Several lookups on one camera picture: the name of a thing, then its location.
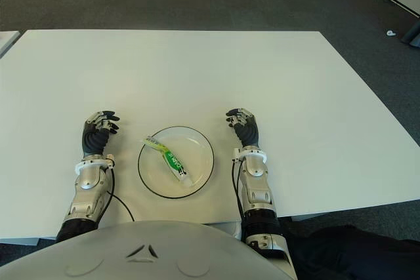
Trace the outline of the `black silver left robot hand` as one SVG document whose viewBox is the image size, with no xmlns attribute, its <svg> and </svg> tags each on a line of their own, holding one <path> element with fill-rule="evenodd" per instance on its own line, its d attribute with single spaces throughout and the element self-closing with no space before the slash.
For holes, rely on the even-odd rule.
<svg viewBox="0 0 420 280">
<path fill-rule="evenodd" d="M 85 121 L 81 139 L 84 157 L 103 154 L 109 137 L 119 129 L 116 121 L 119 121 L 116 113 L 106 110 L 93 113 Z"/>
</svg>

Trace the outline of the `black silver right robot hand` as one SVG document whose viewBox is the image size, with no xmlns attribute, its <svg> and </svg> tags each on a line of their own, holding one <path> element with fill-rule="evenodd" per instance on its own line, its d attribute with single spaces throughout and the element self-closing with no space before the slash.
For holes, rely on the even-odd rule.
<svg viewBox="0 0 420 280">
<path fill-rule="evenodd" d="M 243 147 L 259 146 L 259 130 L 255 116 L 245 108 L 235 108 L 226 113 L 228 126 L 233 128 Z"/>
</svg>

